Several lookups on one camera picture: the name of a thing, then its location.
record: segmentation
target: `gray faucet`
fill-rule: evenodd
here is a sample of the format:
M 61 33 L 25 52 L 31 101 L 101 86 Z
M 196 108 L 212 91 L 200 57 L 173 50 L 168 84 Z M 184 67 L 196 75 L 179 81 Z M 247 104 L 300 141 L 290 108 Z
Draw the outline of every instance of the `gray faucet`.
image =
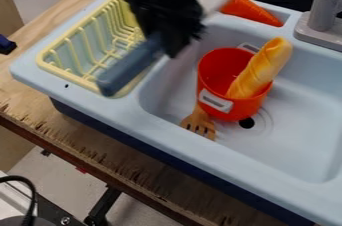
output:
M 336 15 L 342 0 L 314 0 L 311 11 L 302 15 L 294 35 L 297 39 L 342 51 L 342 20 Z

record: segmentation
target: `orange object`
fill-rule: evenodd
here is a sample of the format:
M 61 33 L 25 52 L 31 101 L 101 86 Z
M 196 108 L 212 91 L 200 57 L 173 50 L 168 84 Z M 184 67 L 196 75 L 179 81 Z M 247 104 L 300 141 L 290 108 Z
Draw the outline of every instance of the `orange object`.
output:
M 283 26 L 275 16 L 250 0 L 230 0 L 220 11 L 275 27 Z
M 245 69 L 253 54 L 238 48 L 216 49 L 205 55 L 198 65 L 198 104 L 209 115 L 224 121 L 238 121 L 256 114 L 270 82 L 259 94 L 248 99 L 226 97 L 235 78 Z
M 226 97 L 253 97 L 271 82 L 292 55 L 292 45 L 282 37 L 267 42 L 230 85 Z
M 216 130 L 213 121 L 209 118 L 198 103 L 195 105 L 192 114 L 182 120 L 180 126 L 198 135 L 215 141 Z

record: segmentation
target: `dish rack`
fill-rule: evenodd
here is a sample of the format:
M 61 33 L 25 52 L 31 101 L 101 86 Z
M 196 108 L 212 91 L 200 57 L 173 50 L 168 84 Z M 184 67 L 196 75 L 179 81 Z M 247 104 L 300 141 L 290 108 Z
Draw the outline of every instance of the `dish rack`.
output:
M 129 5 L 108 0 L 79 21 L 36 57 L 39 68 L 99 93 L 96 79 L 144 40 Z M 146 74 L 142 72 L 113 98 L 127 95 Z

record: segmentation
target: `floor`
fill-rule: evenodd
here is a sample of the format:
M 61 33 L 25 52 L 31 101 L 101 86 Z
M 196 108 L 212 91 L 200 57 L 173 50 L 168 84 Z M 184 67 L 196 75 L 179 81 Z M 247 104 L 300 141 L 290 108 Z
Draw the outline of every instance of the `floor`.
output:
M 83 220 L 106 190 L 106 184 L 74 166 L 34 148 L 8 173 L 31 179 L 41 195 Z M 152 208 L 122 194 L 107 215 L 112 226 L 181 226 Z
M 14 0 L 24 23 L 32 21 L 58 1 Z M 33 148 L 32 144 L 6 129 L 0 128 L 0 136 L 0 170 L 11 168 L 9 174 L 30 178 L 41 195 L 79 220 L 87 216 L 106 190 L 104 182 L 79 172 L 54 155 L 41 155 L 41 148 Z M 117 200 L 107 219 L 112 226 L 180 226 L 125 194 Z

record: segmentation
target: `spatula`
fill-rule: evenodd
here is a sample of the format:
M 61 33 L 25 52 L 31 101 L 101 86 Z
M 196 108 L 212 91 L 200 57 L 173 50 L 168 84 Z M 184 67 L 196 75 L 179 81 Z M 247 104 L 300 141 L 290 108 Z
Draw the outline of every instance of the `spatula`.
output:
M 215 141 L 216 130 L 214 122 L 209 115 L 199 106 L 195 105 L 192 114 L 182 120 L 180 126 L 198 135 Z

